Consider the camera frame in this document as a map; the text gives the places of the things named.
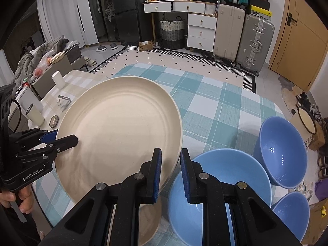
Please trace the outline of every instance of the power cord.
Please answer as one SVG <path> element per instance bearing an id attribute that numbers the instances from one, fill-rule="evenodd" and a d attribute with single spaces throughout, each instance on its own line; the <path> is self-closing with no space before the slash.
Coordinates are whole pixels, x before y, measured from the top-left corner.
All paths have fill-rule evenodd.
<path id="1" fill-rule="evenodd" d="M 16 130 L 18 129 L 18 126 L 19 126 L 20 121 L 22 119 L 22 109 L 21 109 L 19 103 L 15 99 L 11 99 L 11 101 L 14 102 L 18 106 L 18 109 L 19 109 L 19 120 L 18 120 L 17 126 L 16 126 L 16 128 L 14 129 L 14 132 L 13 132 L 13 133 L 15 133 Z"/>

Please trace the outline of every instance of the dark gray refrigerator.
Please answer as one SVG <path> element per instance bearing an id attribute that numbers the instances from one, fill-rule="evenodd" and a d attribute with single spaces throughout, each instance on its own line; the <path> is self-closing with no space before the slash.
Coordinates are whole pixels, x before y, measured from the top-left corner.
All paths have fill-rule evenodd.
<path id="1" fill-rule="evenodd" d="M 113 0 L 115 20 L 123 45 L 152 40 L 151 15 L 144 13 L 146 0 Z"/>

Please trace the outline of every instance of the white curtain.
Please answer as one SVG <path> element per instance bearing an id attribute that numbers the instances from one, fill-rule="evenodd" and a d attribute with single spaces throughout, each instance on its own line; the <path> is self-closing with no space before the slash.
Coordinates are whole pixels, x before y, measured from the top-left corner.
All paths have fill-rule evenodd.
<path id="1" fill-rule="evenodd" d="M 0 50 L 0 87 L 10 83 L 14 73 L 11 70 L 3 49 Z"/>
<path id="2" fill-rule="evenodd" d="M 42 32 L 47 42 L 64 35 L 70 41 L 79 41 L 84 46 L 73 0 L 37 0 Z"/>

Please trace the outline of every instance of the black and white rug border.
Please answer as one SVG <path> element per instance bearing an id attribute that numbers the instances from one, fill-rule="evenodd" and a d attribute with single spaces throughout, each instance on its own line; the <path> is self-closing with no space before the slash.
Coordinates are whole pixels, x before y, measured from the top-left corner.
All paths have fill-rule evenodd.
<path id="1" fill-rule="evenodd" d="M 124 49 L 122 49 L 121 51 L 119 51 L 116 54 L 112 55 L 107 60 L 105 60 L 104 62 L 102 62 L 100 65 L 98 65 L 93 70 L 91 70 L 90 73 L 96 73 L 98 70 L 100 70 L 101 68 L 103 68 L 109 62 L 111 62 L 116 57 L 120 56 L 121 54 L 125 53 L 128 50 L 138 51 L 139 50 L 139 47 L 138 46 L 134 46 L 134 45 L 127 45 L 127 46 L 125 46 Z M 192 54 L 186 54 L 186 53 L 181 53 L 181 52 L 176 52 L 176 51 L 172 51 L 172 50 L 161 50 L 161 49 L 154 48 L 153 50 L 150 50 L 149 52 L 152 52 L 152 53 L 160 53 L 160 54 L 167 54 L 167 55 L 176 56 L 176 57 L 182 57 L 182 58 L 186 58 L 186 59 L 189 59 L 189 60 L 198 61 L 198 62 L 201 62 L 203 64 L 207 64 L 207 65 L 211 65 L 211 66 L 216 66 L 216 67 L 218 67 L 220 69 L 224 69 L 226 71 L 235 73 L 235 74 L 240 75 L 240 76 L 243 77 L 243 89 L 248 90 L 248 91 L 251 91 L 253 93 L 256 93 L 255 76 L 252 75 L 252 74 L 249 74 L 249 73 L 247 73 L 245 71 L 237 70 L 237 69 L 235 69 L 233 67 L 228 67 L 227 65 L 221 64 L 220 62 L 209 60 L 209 59 L 206 59 L 206 58 L 203 58 L 203 57 L 200 57 L 200 56 L 196 56 L 196 55 L 192 55 Z"/>

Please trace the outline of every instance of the human hand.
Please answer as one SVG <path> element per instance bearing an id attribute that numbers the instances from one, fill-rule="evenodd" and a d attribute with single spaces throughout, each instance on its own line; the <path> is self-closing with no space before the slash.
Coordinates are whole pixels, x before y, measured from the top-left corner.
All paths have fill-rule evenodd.
<path id="1" fill-rule="evenodd" d="M 31 185 L 22 188 L 18 192 L 18 197 L 23 201 L 19 206 L 19 210 L 22 213 L 26 213 L 26 214 L 32 212 L 34 198 L 33 198 Z M 15 193 L 3 189 L 2 192 L 0 193 L 0 203 L 6 208 L 10 208 L 9 202 L 14 202 L 14 201 L 16 201 Z"/>

